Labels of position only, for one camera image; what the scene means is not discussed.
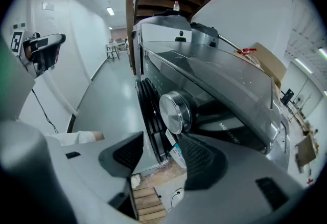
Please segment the cardboard box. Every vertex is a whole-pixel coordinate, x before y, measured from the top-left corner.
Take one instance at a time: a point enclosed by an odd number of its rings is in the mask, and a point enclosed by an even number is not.
[[[177,143],[174,145],[171,151],[169,151],[169,154],[182,169],[186,169],[186,163],[182,156],[182,151]]]
[[[281,89],[279,87],[277,87],[277,85],[275,84],[275,89],[276,89],[276,93],[277,93],[277,99],[279,102],[279,105],[281,104]]]
[[[298,143],[296,146],[298,148],[296,158],[299,167],[303,167],[316,158],[315,149],[313,147],[313,142],[310,135],[305,137],[305,139]]]
[[[270,77],[273,77],[276,86],[281,89],[282,79],[287,68],[271,51],[260,43],[255,43],[251,48],[256,49],[252,54],[259,60],[262,70]]]

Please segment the round metal knob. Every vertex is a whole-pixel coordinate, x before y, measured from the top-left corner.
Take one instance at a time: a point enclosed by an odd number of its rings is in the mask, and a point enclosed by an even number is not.
[[[172,91],[162,95],[159,101],[160,114],[170,132],[180,134],[189,129],[191,114],[178,92]]]

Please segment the gray floor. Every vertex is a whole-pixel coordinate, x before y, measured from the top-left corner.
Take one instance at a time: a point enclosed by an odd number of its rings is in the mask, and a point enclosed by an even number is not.
[[[127,52],[121,52],[120,58],[105,63],[88,88],[73,132],[100,131],[106,139],[104,145],[110,146],[133,132],[143,131],[143,156],[136,173],[157,167],[158,163],[146,134]]]

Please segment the white sleeve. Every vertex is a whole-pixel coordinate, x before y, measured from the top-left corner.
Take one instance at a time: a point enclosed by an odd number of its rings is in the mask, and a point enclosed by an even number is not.
[[[69,146],[74,144],[82,144],[96,141],[91,131],[79,131],[76,133],[59,133],[51,136],[59,140],[61,146]]]

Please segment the power cord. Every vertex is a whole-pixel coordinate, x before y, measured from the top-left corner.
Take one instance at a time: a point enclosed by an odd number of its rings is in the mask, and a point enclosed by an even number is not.
[[[42,105],[41,105],[41,103],[40,103],[40,101],[39,101],[39,99],[38,99],[38,97],[37,97],[37,95],[35,94],[35,91],[34,91],[33,89],[32,89],[32,92],[33,92],[33,94],[34,94],[34,96],[35,96],[37,102],[40,104],[40,107],[42,108],[42,111],[43,111],[43,113],[44,113],[44,115],[45,115],[46,121],[48,121],[49,124],[51,124],[51,125],[53,126],[53,129],[54,129],[55,133],[58,134],[59,131],[57,130],[56,126],[51,122],[51,120],[50,120],[50,119],[48,118],[48,116],[46,115],[46,113],[45,113],[45,111],[44,111],[44,108],[42,107]]]
[[[174,197],[177,196],[177,195],[179,195],[179,194],[180,194],[180,191],[177,191],[176,194],[174,194],[174,196],[172,196],[172,199],[170,200],[170,206],[171,206],[171,208],[168,209],[168,211],[167,211],[168,213],[169,213],[170,210],[173,209],[173,199],[174,199]]]

